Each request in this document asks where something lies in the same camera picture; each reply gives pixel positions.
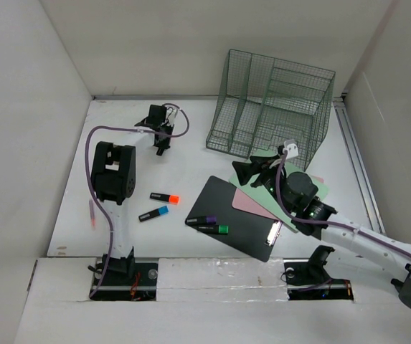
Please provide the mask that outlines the orange highlighter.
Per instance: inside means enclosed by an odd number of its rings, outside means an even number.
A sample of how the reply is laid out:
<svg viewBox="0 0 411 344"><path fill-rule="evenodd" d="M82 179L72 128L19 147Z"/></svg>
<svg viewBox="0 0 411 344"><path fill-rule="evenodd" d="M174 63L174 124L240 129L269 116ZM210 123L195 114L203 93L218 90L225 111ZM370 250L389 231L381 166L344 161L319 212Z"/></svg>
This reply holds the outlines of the orange highlighter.
<svg viewBox="0 0 411 344"><path fill-rule="evenodd" d="M150 199L156 201L162 201L168 204L178 204L180 201L180 197L177 195L165 194L165 193L150 193Z"/></svg>

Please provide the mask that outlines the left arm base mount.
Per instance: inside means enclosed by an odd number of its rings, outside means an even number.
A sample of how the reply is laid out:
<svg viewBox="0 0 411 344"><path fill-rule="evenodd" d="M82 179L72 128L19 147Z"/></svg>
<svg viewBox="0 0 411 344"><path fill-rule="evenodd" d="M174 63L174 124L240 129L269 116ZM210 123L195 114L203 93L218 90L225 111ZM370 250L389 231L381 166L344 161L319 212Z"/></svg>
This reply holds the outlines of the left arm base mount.
<svg viewBox="0 0 411 344"><path fill-rule="evenodd" d="M108 258L104 254L88 269L93 273L89 298L92 301L155 301L159 276L157 259Z"/></svg>

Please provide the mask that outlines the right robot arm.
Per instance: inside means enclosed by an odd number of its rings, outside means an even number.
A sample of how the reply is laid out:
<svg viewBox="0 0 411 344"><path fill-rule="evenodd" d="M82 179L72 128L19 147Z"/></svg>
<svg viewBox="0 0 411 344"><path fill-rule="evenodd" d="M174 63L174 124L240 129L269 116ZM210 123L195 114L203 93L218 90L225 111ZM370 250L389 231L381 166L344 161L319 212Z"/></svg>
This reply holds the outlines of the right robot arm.
<svg viewBox="0 0 411 344"><path fill-rule="evenodd" d="M232 167L240 186L264 189L300 233L347 249L390 273L399 300L411 309L411 244L340 220L337 210L320 200L308 174L286 171L286 159L286 153L253 156L247 163L232 162Z"/></svg>

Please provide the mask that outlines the green highlighter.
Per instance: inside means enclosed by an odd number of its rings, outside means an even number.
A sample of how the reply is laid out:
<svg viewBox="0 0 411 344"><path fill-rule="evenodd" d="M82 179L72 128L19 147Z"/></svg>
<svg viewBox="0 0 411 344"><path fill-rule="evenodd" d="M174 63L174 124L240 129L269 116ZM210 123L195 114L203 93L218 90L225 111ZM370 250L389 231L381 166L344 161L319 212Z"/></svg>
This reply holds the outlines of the green highlighter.
<svg viewBox="0 0 411 344"><path fill-rule="evenodd" d="M228 235L229 227L226 225L204 225L197 226L197 231L203 234L213 234L213 235Z"/></svg>

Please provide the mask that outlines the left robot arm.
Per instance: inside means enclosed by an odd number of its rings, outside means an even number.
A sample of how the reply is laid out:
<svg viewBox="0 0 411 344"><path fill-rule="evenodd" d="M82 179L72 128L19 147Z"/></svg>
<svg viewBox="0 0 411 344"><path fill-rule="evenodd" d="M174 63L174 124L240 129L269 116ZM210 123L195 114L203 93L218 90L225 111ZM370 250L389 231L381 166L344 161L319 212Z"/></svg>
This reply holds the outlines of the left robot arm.
<svg viewBox="0 0 411 344"><path fill-rule="evenodd" d="M174 135L176 116L182 109L173 103L151 105L148 116L136 123L136 127L117 128L98 125L90 130L85 141L85 175L93 201L108 222L110 239L108 253L102 256L102 273L109 270L110 258L114 248L114 225L109 213L101 205L104 201L112 201L120 206L130 198L136 185L136 148L132 145L116 145L100 141L95 147L93 162L89 160L90 141L98 130L112 130L127 133L150 133L154 135L153 146L156 155L162 156L170 149L170 141L181 137L185 132Z"/></svg>

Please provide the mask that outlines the purple highlighter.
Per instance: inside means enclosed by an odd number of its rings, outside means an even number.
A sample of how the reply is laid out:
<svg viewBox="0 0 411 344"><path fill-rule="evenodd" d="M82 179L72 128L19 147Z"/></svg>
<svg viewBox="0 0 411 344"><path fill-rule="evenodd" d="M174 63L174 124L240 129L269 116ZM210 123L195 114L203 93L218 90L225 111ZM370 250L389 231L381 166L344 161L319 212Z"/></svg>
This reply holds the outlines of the purple highlighter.
<svg viewBox="0 0 411 344"><path fill-rule="evenodd" d="M215 216L195 216L185 219L188 226L215 225L217 218Z"/></svg>

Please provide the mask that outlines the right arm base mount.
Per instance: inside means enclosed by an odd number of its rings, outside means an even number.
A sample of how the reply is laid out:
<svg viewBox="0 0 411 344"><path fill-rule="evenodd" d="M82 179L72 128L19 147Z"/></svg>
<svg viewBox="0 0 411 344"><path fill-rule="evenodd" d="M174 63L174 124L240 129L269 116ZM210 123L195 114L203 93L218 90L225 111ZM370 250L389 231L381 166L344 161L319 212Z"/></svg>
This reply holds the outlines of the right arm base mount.
<svg viewBox="0 0 411 344"><path fill-rule="evenodd" d="M285 259L280 280L288 289L289 301L354 300L350 281L334 279L325 266L333 247L320 245L308 259Z"/></svg>

